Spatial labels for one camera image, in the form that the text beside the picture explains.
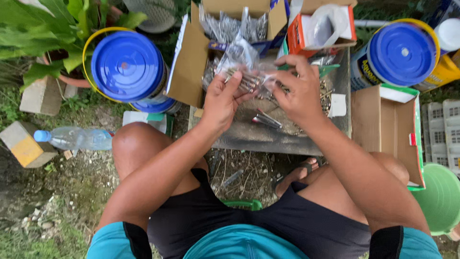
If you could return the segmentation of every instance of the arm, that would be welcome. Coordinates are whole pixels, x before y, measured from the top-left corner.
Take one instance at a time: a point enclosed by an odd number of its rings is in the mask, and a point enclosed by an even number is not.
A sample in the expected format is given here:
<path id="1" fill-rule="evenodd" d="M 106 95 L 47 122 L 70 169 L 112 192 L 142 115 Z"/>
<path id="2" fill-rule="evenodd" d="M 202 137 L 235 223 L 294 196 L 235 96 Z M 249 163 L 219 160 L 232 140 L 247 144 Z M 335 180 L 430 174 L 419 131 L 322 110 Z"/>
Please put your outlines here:
<path id="1" fill-rule="evenodd" d="M 299 77 L 279 71 L 277 79 L 289 87 L 273 92 L 288 117 L 321 149 L 354 203 L 363 211 L 371 232 L 402 225 L 430 234 L 419 204 L 394 175 L 345 136 L 324 116 L 319 100 L 319 73 L 301 56 L 283 56 L 277 65 L 296 66 Z"/>
<path id="2" fill-rule="evenodd" d="M 237 72 L 226 84 L 223 77 L 215 77 L 198 125 L 123 180 L 109 199 L 98 229 L 125 221 L 147 230 L 149 215 L 171 196 L 184 174 L 230 127 L 238 104 L 254 96 L 237 93 L 241 77 Z"/>

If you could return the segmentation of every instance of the yellow bucket handle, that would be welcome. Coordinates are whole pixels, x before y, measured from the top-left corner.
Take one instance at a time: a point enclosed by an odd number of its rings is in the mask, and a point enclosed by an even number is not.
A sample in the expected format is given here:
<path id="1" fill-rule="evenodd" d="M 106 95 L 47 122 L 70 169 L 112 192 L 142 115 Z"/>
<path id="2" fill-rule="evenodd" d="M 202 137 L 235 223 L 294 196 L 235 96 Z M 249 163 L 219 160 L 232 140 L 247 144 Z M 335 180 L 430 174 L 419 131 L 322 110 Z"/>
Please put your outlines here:
<path id="1" fill-rule="evenodd" d="M 83 55 L 82 55 L 82 58 L 83 58 L 83 71 L 85 72 L 86 78 L 88 79 L 88 81 L 89 81 L 89 83 L 91 84 L 92 88 L 93 88 L 94 90 L 96 90 L 98 93 L 102 94 L 102 96 L 104 96 L 105 98 L 107 98 L 107 99 L 109 99 L 109 100 L 112 100 L 112 101 L 114 101 L 114 102 L 119 102 L 119 103 L 121 103 L 121 101 L 114 100 L 114 99 L 112 99 L 112 98 L 106 96 L 105 94 L 103 94 L 103 93 L 98 89 L 98 87 L 96 86 L 96 83 L 93 83 L 93 82 L 91 81 L 91 79 L 88 77 L 88 73 L 87 73 L 86 67 L 85 67 L 85 53 L 86 53 L 86 49 L 87 49 L 88 46 L 89 46 L 89 43 L 90 43 L 92 40 L 94 40 L 94 38 L 96 38 L 97 36 L 101 35 L 101 34 L 104 33 L 104 32 L 108 32 L 108 31 L 117 31 L 117 30 L 118 30 L 118 31 L 124 30 L 124 31 L 136 32 L 136 31 L 134 31 L 134 30 L 132 30 L 132 29 L 128 29 L 128 28 L 124 28 L 124 27 L 107 27 L 107 28 L 104 28 L 104 29 L 100 29 L 100 30 L 98 30 L 97 32 L 93 33 L 93 34 L 88 38 L 88 40 L 86 41 L 85 46 L 83 47 Z"/>
<path id="2" fill-rule="evenodd" d="M 439 40 L 437 39 L 436 33 L 434 32 L 434 30 L 429 25 L 427 25 L 426 23 L 424 23 L 424 22 L 422 22 L 420 20 L 412 19 L 412 18 L 394 20 L 394 21 L 388 23 L 387 25 L 393 24 L 393 23 L 411 23 L 411 24 L 418 25 L 419 27 L 424 29 L 433 38 L 434 45 L 436 47 L 436 62 L 435 62 L 435 65 L 438 64 L 439 58 L 441 57 L 441 48 L 439 46 Z M 376 34 L 379 30 L 381 30 L 385 26 L 380 27 L 376 32 L 374 32 L 374 34 Z"/>

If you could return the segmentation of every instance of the green bucket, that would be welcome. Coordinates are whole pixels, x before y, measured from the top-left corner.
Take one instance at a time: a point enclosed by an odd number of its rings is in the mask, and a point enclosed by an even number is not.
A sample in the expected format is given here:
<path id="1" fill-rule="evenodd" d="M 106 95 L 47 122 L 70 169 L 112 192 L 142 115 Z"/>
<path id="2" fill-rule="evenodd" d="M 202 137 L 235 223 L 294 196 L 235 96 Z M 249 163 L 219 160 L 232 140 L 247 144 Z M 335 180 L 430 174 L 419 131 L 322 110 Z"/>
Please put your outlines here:
<path id="1" fill-rule="evenodd" d="M 426 189 L 413 191 L 431 235 L 445 235 L 460 222 L 460 181 L 442 165 L 424 165 Z"/>

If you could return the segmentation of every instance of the hand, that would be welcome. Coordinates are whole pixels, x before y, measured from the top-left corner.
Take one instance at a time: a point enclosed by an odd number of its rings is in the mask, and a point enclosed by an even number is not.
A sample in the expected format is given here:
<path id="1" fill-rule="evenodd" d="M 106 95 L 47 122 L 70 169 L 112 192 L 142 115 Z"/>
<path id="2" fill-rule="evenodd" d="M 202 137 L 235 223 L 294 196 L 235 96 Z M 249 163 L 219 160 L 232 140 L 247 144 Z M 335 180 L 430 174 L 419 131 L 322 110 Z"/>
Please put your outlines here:
<path id="1" fill-rule="evenodd" d="M 201 121 L 219 134 L 229 129 L 238 105 L 258 94 L 257 91 L 250 94 L 241 91 L 238 88 L 241 78 L 242 73 L 237 71 L 224 83 L 225 78 L 216 75 L 207 88 Z"/>
<path id="2" fill-rule="evenodd" d="M 302 127 L 325 118 L 319 98 L 318 66 L 309 65 L 307 59 L 299 55 L 282 56 L 275 61 L 277 66 L 284 64 L 295 66 L 299 75 L 295 77 L 288 71 L 278 71 L 276 74 L 276 78 L 289 88 L 289 93 L 285 93 L 279 86 L 273 89 L 273 95 L 287 117 Z"/>

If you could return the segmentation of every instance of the orange box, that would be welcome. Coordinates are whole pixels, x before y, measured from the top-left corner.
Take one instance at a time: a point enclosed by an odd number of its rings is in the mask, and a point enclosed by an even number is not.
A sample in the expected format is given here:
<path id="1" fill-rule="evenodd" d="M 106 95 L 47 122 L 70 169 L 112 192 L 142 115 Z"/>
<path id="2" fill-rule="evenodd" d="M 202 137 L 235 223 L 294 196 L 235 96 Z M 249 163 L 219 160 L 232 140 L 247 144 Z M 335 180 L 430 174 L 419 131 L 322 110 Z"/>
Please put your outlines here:
<path id="1" fill-rule="evenodd" d="M 336 41 L 334 45 L 325 46 L 322 49 L 350 47 L 356 45 L 357 37 L 355 31 L 355 20 L 353 17 L 353 6 L 350 5 L 346 8 L 348 10 L 347 16 L 350 21 L 350 26 L 344 33 L 340 35 L 340 38 Z M 310 17 L 311 13 L 301 12 L 297 14 L 297 16 L 294 18 L 294 21 L 288 27 L 287 42 L 290 54 L 300 54 L 309 58 L 319 51 L 319 49 L 309 46 L 309 44 L 306 42 L 306 36 L 304 35 L 304 27 L 309 22 Z"/>

